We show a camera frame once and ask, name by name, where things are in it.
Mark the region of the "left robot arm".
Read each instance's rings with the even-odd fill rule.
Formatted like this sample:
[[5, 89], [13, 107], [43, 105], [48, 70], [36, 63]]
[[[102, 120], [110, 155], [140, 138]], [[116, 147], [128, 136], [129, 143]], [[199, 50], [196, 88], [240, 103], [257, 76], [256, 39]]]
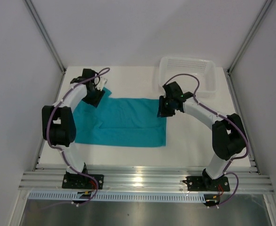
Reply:
[[72, 181], [78, 188], [85, 188], [89, 184], [89, 176], [75, 145], [77, 130], [73, 113], [81, 102], [98, 107], [107, 82], [103, 75], [109, 71], [108, 67], [99, 72], [84, 68], [81, 76], [70, 81], [62, 98], [42, 108], [43, 139], [50, 148], [60, 153], [67, 165], [66, 172], [74, 174]]

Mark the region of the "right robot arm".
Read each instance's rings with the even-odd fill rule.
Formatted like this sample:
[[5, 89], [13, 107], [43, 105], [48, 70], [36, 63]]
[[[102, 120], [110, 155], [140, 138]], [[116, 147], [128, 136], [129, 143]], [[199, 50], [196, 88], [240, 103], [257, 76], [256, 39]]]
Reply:
[[165, 94], [159, 97], [158, 117], [172, 117], [176, 111], [186, 113], [206, 125], [212, 132], [214, 155], [203, 170], [202, 185], [213, 190], [237, 154], [247, 147], [241, 118], [236, 113], [223, 116], [196, 99], [191, 92], [184, 93], [177, 82], [164, 84]]

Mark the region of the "teal t shirt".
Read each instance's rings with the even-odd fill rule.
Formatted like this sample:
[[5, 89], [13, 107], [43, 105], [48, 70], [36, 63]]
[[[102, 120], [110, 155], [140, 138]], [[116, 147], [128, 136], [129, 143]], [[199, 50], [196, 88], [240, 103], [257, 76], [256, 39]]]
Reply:
[[99, 105], [81, 101], [73, 112], [76, 143], [123, 147], [166, 145], [166, 118], [160, 118], [158, 100], [113, 98], [105, 89]]

